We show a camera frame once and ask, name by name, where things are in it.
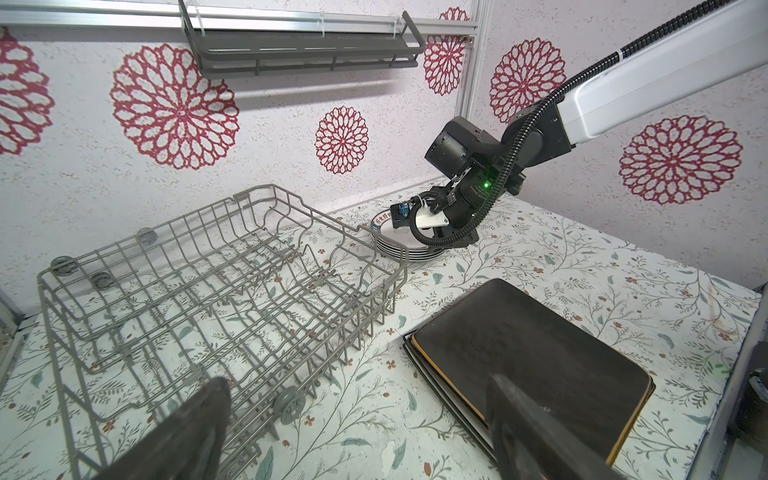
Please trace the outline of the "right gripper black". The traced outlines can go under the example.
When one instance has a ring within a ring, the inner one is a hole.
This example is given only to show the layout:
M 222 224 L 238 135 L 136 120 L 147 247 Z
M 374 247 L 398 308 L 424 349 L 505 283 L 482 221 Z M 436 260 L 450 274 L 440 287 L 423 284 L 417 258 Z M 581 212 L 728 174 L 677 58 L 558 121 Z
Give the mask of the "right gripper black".
M 477 229 L 503 194 L 517 195 L 525 175 L 516 170 L 499 182 L 504 146 L 464 117 L 450 120 L 425 154 L 449 182 L 431 189 L 431 215 L 441 224 L 433 229 L 439 246 L 467 246 L 479 240 Z

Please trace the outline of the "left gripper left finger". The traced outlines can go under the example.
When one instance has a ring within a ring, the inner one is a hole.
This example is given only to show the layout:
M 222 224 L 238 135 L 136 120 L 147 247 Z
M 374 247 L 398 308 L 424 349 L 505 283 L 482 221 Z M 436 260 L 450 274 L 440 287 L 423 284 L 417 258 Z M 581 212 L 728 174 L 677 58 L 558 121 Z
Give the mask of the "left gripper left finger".
M 215 479 L 231 415 L 228 381 L 215 377 L 99 479 Z

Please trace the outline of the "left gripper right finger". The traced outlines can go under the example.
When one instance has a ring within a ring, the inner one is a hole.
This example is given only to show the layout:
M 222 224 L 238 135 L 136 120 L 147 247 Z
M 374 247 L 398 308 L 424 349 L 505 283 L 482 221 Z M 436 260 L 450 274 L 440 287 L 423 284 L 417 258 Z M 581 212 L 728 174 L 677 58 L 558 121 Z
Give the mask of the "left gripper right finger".
M 493 454 L 503 479 L 622 477 L 507 377 L 490 377 L 486 403 Z

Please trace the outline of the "white square plate black rim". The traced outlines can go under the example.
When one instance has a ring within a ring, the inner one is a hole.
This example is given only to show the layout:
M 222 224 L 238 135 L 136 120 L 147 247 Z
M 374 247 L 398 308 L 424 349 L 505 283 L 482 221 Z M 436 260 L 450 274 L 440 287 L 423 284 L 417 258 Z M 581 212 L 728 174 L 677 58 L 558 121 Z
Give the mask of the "white square plate black rim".
M 437 396 L 441 405 L 439 418 L 434 421 L 424 421 L 419 425 L 419 428 L 432 429 L 443 440 L 449 436 L 458 435 L 466 443 L 472 444 L 482 451 L 495 465 L 496 457 L 488 427 L 483 419 L 442 379 L 435 368 L 426 360 L 426 357 L 418 351 L 412 341 L 414 335 L 415 331 L 412 330 L 403 336 L 403 349 L 413 362 L 417 373 Z

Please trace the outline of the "white round plate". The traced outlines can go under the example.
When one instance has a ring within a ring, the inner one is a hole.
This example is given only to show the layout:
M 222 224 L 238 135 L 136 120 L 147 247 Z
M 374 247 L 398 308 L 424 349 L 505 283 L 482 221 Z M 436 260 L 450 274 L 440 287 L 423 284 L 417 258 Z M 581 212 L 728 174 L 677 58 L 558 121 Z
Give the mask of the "white round plate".
M 408 225 L 394 227 L 390 208 L 386 208 L 371 219 L 370 229 L 391 245 L 399 244 L 411 249 L 426 248 L 426 245 L 413 236 Z
M 410 231 L 402 229 L 392 231 L 375 232 L 374 238 L 395 249 L 407 248 L 409 250 L 429 251 L 433 246 L 419 242 Z
M 411 262 L 427 261 L 440 257 L 444 251 L 430 251 L 426 248 L 408 248 L 399 245 L 393 245 L 380 239 L 374 240 L 376 248 L 385 255 L 392 258 L 406 259 Z

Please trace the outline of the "floral patterned rectangular plate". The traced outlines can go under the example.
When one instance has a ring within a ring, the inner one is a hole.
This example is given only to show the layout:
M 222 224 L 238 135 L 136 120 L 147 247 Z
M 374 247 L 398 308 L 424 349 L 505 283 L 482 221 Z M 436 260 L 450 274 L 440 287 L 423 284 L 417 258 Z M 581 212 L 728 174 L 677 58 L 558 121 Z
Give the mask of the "floral patterned rectangular plate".
M 440 398 L 444 411 L 449 411 L 454 419 L 454 424 L 459 424 L 466 435 L 488 456 L 493 456 L 491 434 L 483 419 L 478 416 L 461 398 L 455 393 L 446 381 L 429 364 L 425 357 L 418 351 L 412 342 L 412 337 L 416 333 L 413 329 L 403 336 L 404 350 L 414 362 L 418 372 L 425 378 L 432 391 Z

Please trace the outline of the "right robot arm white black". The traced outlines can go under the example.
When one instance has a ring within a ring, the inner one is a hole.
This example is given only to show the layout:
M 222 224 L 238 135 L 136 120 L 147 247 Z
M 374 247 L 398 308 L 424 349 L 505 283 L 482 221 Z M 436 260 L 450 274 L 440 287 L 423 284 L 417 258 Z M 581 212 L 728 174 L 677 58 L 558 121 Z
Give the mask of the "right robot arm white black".
M 449 121 L 425 155 L 448 183 L 392 207 L 393 220 L 431 249 L 466 247 L 524 169 L 766 63 L 766 2 L 704 1 L 517 112 L 500 140 Z

